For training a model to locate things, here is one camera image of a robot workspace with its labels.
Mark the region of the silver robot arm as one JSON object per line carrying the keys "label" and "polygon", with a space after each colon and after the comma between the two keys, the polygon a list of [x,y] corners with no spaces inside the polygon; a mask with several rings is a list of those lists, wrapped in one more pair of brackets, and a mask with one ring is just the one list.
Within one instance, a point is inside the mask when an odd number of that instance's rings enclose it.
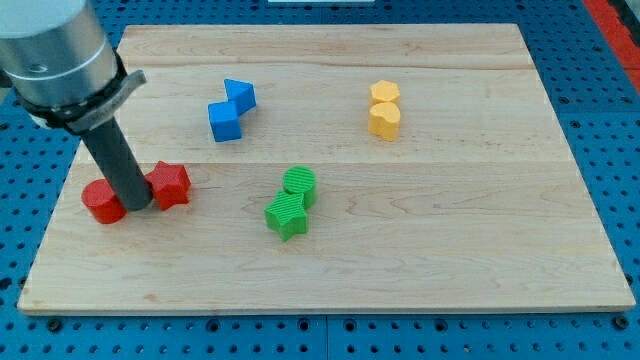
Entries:
{"label": "silver robot arm", "polygon": [[127,73],[88,0],[1,0],[1,68],[38,124],[75,135],[146,82]]}

